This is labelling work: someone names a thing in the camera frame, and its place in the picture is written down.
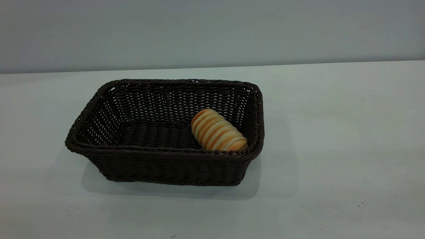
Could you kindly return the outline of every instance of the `dark brown wicker basket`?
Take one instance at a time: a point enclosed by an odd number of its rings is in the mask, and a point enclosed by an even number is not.
[[[192,118],[215,109],[247,139],[243,152],[209,151]],[[117,80],[103,85],[72,125],[65,144],[107,179],[175,185],[238,185],[261,151],[263,99],[258,86],[227,80]]]

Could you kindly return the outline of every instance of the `basket weave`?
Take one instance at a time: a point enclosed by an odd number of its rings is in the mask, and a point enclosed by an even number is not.
[[[249,149],[209,151],[190,122],[212,108],[247,139]],[[261,151],[258,86],[226,80],[117,80],[103,85],[72,125],[65,145],[109,180],[174,185],[238,185]]]

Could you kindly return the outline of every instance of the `wall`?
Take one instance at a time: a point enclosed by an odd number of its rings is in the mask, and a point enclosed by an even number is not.
[[[0,73],[425,59],[423,0],[3,0]]]

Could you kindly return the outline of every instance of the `striped bread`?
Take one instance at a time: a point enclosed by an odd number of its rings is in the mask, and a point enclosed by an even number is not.
[[[204,149],[241,151],[247,148],[247,139],[215,110],[201,110],[190,125],[195,139]]]

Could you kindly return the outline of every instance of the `table surface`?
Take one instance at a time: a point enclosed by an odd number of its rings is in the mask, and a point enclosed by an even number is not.
[[[264,97],[236,187],[117,183],[64,145],[104,83],[227,79]],[[421,238],[425,61],[0,75],[0,238]]]

